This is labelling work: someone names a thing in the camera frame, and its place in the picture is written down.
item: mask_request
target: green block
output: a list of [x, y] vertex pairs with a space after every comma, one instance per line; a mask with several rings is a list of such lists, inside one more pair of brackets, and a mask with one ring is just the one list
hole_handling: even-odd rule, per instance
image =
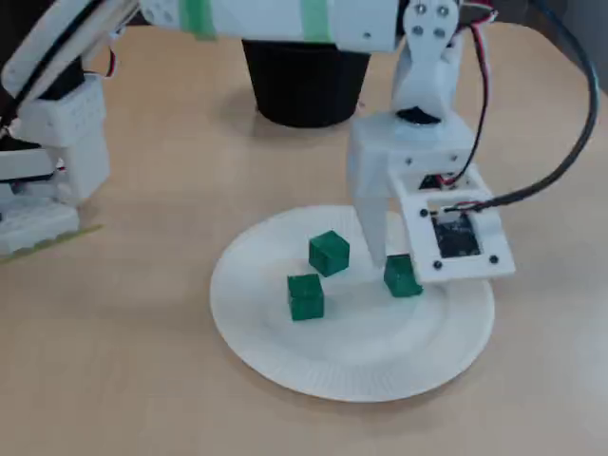
[[313, 237], [309, 243], [308, 262], [324, 277], [349, 267], [351, 246], [335, 231]]
[[325, 296], [317, 274], [287, 277], [287, 287], [293, 321], [323, 318]]
[[421, 295], [423, 291], [416, 281], [409, 255], [395, 255], [387, 258], [384, 281], [393, 297], [414, 297]]

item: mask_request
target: black cup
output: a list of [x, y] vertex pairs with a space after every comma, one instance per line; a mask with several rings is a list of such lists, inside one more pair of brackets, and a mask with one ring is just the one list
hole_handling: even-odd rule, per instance
[[243, 41], [259, 112], [296, 128], [340, 124], [357, 107], [369, 54], [334, 45]]

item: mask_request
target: table surface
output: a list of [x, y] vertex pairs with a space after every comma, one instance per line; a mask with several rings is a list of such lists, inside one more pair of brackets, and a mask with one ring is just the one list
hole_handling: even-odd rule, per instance
[[[488, 34], [495, 93], [479, 155], [502, 192], [562, 159], [586, 92], [538, 33]], [[142, 28], [117, 51], [113, 174], [84, 208], [104, 228], [0, 270], [2, 454], [606, 454], [605, 109], [566, 179], [503, 210], [519, 270], [494, 282], [496, 327], [473, 367], [410, 400], [337, 404], [245, 367], [215, 329], [208, 288], [250, 225], [348, 203], [348, 125], [298, 131], [260, 118], [238, 41]], [[395, 59], [373, 58], [364, 111], [388, 105]], [[475, 124], [470, 42], [457, 98]]]

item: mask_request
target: white robotic arm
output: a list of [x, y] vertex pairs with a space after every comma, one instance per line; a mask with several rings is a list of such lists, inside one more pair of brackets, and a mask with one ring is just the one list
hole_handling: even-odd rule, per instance
[[[514, 272], [498, 210], [477, 202], [494, 200], [470, 163], [477, 141], [452, 109], [464, 45], [457, 31], [460, 0], [57, 0], [2, 71], [4, 87], [16, 98], [20, 126], [14, 135], [42, 147], [0, 152], [0, 214], [19, 219], [25, 212], [31, 220], [22, 226], [0, 219], [0, 255], [76, 229], [76, 206], [107, 179], [99, 78], [86, 76], [61, 100], [39, 97], [75, 59], [90, 58], [140, 6], [153, 25], [199, 38], [225, 34], [375, 52], [395, 51], [398, 30], [404, 30], [407, 42], [394, 77], [391, 110], [357, 119], [351, 127], [349, 183], [371, 257], [383, 265], [386, 212], [389, 198], [395, 197], [421, 283]], [[597, 87], [590, 92], [597, 111]], [[593, 120], [571, 154], [574, 159]], [[6, 133], [0, 129], [0, 140]], [[58, 159], [66, 172], [54, 173]], [[41, 170], [51, 174], [49, 181], [13, 194], [8, 182]], [[459, 171], [458, 181], [442, 178], [460, 178]], [[427, 185], [429, 179], [435, 184]], [[533, 191], [539, 190], [530, 187], [522, 194]], [[484, 210], [463, 211], [463, 201]]]

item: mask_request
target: white paper plate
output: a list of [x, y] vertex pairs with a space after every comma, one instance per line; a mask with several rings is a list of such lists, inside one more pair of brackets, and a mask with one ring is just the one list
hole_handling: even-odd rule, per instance
[[[294, 323], [287, 276], [314, 272], [308, 241], [331, 229], [351, 244], [351, 267], [322, 278], [325, 318]], [[396, 214], [389, 214], [388, 246], [390, 255], [407, 251]], [[246, 364], [313, 396], [392, 401], [465, 371], [492, 331], [489, 284], [455, 282], [395, 299], [382, 276], [351, 207], [295, 209], [250, 228], [226, 249], [211, 281], [211, 309], [224, 340]]]

